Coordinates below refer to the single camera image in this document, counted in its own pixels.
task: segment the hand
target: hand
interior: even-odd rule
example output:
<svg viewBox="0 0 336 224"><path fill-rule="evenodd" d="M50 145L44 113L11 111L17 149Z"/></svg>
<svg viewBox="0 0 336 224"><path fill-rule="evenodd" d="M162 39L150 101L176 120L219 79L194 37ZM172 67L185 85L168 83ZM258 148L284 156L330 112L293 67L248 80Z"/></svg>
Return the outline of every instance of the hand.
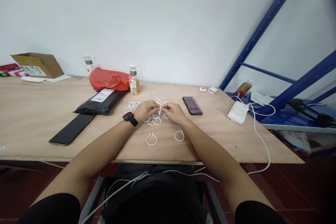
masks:
<svg viewBox="0 0 336 224"><path fill-rule="evenodd" d="M153 100L143 101L133 112L134 118L139 122L146 121L160 110L160 105Z"/></svg>
<svg viewBox="0 0 336 224"><path fill-rule="evenodd" d="M165 113L172 122L177 124L181 124L188 119L179 104L166 103L162 106L162 112Z"/></svg>

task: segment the black smartphone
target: black smartphone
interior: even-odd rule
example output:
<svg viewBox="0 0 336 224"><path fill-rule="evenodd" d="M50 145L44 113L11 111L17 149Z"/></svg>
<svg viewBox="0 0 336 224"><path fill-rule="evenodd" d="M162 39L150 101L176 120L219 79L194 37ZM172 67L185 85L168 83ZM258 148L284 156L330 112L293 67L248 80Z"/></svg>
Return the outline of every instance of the black smartphone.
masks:
<svg viewBox="0 0 336 224"><path fill-rule="evenodd" d="M96 114L89 112L80 113L67 126L58 132L52 139L50 144L67 146L82 132L83 129L95 118Z"/></svg>
<svg viewBox="0 0 336 224"><path fill-rule="evenodd" d="M193 116L195 115L203 115L202 110L199 108L198 104L195 102L195 99L191 96L185 96L182 98L189 113Z"/></svg>

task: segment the red plastic bag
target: red plastic bag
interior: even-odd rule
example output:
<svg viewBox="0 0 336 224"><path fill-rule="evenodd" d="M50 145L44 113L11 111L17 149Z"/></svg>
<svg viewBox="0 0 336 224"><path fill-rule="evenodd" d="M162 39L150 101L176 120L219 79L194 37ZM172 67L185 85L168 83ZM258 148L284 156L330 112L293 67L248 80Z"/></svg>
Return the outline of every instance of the red plastic bag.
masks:
<svg viewBox="0 0 336 224"><path fill-rule="evenodd" d="M127 90L130 86L128 77L127 73L96 68L91 72L89 81L94 90L104 88Z"/></svg>

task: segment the forearm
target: forearm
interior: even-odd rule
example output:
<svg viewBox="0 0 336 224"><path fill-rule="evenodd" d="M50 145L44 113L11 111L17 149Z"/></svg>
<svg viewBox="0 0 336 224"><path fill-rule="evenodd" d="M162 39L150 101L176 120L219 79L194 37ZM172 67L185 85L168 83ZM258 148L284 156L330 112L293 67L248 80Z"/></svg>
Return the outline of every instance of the forearm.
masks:
<svg viewBox="0 0 336 224"><path fill-rule="evenodd" d="M86 146L65 169L88 178L94 177L114 159L133 130L130 122L122 120Z"/></svg>
<svg viewBox="0 0 336 224"><path fill-rule="evenodd" d="M246 174L238 162L215 140L204 133L189 119L181 124L199 158L220 181L230 182Z"/></svg>
<svg viewBox="0 0 336 224"><path fill-rule="evenodd" d="M185 120L181 127L203 164L222 184L233 213L244 201L259 201L273 208L249 175L220 144L189 119Z"/></svg>
<svg viewBox="0 0 336 224"><path fill-rule="evenodd" d="M123 120L102 134L74 157L33 204L56 193L69 193L83 207L92 178L113 160L133 129L130 122Z"/></svg>

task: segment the plywood tabletop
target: plywood tabletop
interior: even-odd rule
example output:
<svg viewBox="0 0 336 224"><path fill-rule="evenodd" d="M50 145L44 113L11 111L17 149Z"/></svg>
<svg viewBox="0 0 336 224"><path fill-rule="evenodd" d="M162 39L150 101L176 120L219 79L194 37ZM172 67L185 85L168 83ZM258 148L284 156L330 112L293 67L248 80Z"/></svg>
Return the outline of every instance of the plywood tabletop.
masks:
<svg viewBox="0 0 336 224"><path fill-rule="evenodd" d="M203 109L203 115L190 115L183 96L195 96L197 86L140 82L140 94L130 93L122 98L108 116L98 115L69 146L51 145L48 141L77 114L73 111L96 94L88 78L65 79L51 83L24 82L19 77L0 78L1 87L1 160L70 161L84 147L122 120L130 101L161 99L179 103L199 128L223 146L238 162L267 163L267 152L253 129L253 117L247 115L243 124L233 123L226 117L234 101L230 100L217 110ZM196 97L200 106L219 107L229 97L218 90L215 94L201 92ZM180 130L177 124L162 117L159 126L140 123L126 140L115 162L200 164L188 136L183 142L174 138ZM257 131L264 139L272 163L304 163L290 149L257 122ZM146 143L154 132L155 146Z"/></svg>

